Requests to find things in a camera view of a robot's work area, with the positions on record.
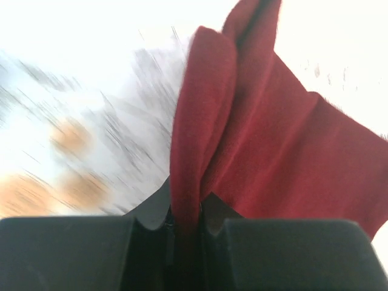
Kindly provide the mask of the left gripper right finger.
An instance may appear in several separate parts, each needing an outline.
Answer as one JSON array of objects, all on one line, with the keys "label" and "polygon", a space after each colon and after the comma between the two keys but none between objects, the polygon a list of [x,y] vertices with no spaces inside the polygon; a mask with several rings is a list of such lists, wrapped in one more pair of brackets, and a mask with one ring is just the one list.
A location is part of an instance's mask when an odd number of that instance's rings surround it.
[{"label": "left gripper right finger", "polygon": [[369,237],[346,220],[247,219],[201,204],[207,290],[386,290]]}]

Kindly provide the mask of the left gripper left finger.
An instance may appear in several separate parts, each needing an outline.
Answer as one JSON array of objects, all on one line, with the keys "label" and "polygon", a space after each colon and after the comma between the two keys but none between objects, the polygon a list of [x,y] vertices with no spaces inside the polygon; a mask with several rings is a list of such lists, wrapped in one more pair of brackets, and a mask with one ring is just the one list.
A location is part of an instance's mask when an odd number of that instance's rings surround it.
[{"label": "left gripper left finger", "polygon": [[165,182],[122,216],[1,221],[2,290],[164,290],[170,235]]}]

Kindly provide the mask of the dark red t-shirt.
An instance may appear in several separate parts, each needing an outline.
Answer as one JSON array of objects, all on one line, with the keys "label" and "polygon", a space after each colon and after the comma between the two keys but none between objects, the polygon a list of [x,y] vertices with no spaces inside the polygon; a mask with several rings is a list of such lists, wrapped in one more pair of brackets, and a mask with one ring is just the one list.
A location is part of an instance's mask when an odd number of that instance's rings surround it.
[{"label": "dark red t-shirt", "polygon": [[276,55],[279,1],[240,1],[192,41],[173,122],[170,193],[193,233],[215,193],[247,218],[387,221],[387,142],[307,91]]}]

